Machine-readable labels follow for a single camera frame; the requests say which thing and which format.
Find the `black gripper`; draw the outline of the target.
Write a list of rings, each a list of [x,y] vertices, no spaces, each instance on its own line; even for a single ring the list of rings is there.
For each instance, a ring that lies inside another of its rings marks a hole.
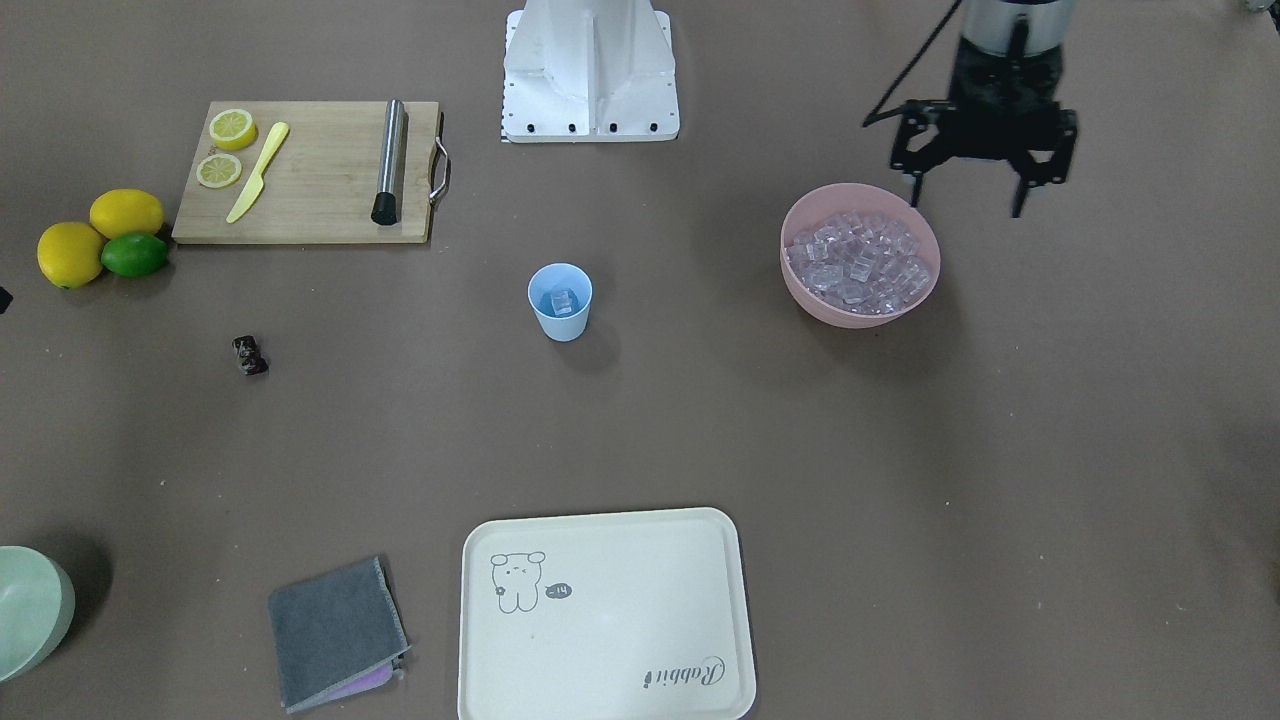
[[[1064,70],[1062,45],[1010,59],[960,38],[946,99],[901,106],[890,165],[909,181],[910,206],[919,208],[927,172],[954,158],[1012,167],[1014,219],[1034,187],[1066,182],[1079,127],[1056,97]]]

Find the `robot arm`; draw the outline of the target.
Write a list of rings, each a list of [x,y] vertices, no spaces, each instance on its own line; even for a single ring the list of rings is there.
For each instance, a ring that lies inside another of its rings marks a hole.
[[[963,158],[1006,161],[1018,176],[1011,215],[1032,190],[1070,176],[1078,115],[1056,96],[1074,1],[957,1],[964,22],[946,97],[908,100],[890,165],[911,181],[919,204],[925,176]]]

